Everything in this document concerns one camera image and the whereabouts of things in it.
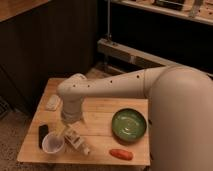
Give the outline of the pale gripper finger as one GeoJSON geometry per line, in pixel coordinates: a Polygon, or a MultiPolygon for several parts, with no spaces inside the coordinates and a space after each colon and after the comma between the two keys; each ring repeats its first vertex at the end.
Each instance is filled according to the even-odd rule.
{"type": "Polygon", "coordinates": [[[66,125],[63,122],[58,122],[56,124],[56,136],[58,138],[64,135],[64,131],[66,130],[66,125]]]}

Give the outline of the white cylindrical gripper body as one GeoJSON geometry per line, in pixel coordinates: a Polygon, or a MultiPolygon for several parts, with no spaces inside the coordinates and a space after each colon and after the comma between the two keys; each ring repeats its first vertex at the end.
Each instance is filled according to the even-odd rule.
{"type": "Polygon", "coordinates": [[[82,119],[82,103],[83,99],[63,99],[61,118],[65,123],[75,123],[82,119]]]}

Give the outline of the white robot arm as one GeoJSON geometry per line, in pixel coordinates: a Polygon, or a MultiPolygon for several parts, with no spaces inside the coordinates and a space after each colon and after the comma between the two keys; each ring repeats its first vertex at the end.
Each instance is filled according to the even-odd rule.
{"type": "Polygon", "coordinates": [[[213,171],[213,80],[186,66],[157,67],[89,80],[75,74],[58,85],[61,117],[82,117],[86,97],[148,101],[151,171],[213,171]]]}

